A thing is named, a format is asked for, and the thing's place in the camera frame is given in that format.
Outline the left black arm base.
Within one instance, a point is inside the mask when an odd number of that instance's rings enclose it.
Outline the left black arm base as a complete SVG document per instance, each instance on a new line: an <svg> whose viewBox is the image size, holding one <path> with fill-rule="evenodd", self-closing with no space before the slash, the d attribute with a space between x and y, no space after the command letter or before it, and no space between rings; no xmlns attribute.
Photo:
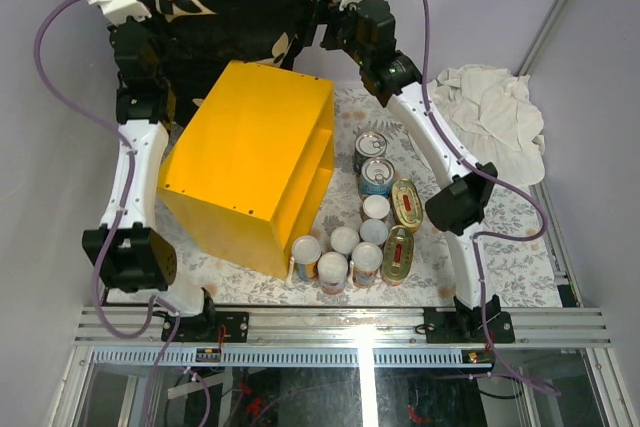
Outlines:
<svg viewBox="0 0 640 427"><path fill-rule="evenodd" d="M215 346L243 344L248 340L248 312L223 311L211 318L204 314L179 319L173 342L207 343Z"/></svg>

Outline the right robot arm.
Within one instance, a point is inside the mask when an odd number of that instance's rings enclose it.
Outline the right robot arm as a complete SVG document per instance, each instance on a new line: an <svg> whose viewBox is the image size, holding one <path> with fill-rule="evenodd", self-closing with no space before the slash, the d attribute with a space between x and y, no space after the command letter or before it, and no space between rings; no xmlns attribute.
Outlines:
<svg viewBox="0 0 640 427"><path fill-rule="evenodd" d="M500 314L483 264L478 237L497 175L491 163L466 158L430 100L414 62L396 47L395 18L387 2L362 0L342 7L318 0L313 24L326 28L322 48L341 50L358 66L366 90L406 128L435 175L439 191L425 203L431 224L443 232L457 290L447 335L482 341Z"/></svg>

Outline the orange blue lidded can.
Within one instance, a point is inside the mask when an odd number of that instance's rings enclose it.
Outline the orange blue lidded can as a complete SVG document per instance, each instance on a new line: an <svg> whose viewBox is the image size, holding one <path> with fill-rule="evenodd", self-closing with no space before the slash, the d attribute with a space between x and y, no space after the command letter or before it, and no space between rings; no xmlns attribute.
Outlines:
<svg viewBox="0 0 640 427"><path fill-rule="evenodd" d="M297 238L291 248L291 274L297 274L303 282L311 282L317 276L317 262L322 255L319 241L304 235Z"/></svg>

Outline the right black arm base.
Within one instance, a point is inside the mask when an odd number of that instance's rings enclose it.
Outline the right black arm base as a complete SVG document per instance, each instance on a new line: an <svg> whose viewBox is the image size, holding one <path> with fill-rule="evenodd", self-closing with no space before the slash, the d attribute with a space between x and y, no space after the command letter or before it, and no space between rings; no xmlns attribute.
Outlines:
<svg viewBox="0 0 640 427"><path fill-rule="evenodd" d="M515 342L511 316L497 304L486 305L487 329L491 340L496 344ZM481 311L424 308L423 321L414 327L414 332L422 335L428 343L486 343Z"/></svg>

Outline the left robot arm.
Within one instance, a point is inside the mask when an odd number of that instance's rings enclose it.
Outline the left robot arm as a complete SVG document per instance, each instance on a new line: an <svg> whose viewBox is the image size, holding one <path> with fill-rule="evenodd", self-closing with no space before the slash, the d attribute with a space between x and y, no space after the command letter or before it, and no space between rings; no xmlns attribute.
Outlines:
<svg viewBox="0 0 640 427"><path fill-rule="evenodd" d="M179 274L174 247L156 230L157 182L175 112L161 39L151 21L133 17L109 31L119 81L118 160L107 208L81 244L97 290L141 294L165 308L164 340L211 341L219 328L211 296Z"/></svg>

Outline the black floral plush pillow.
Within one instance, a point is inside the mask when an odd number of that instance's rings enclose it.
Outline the black floral plush pillow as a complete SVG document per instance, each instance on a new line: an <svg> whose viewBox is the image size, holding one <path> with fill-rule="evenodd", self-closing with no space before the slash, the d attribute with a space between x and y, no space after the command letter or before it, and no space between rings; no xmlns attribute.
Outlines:
<svg viewBox="0 0 640 427"><path fill-rule="evenodd" d="M229 62L292 69L316 0L140 1L168 42L163 71L185 127Z"/></svg>

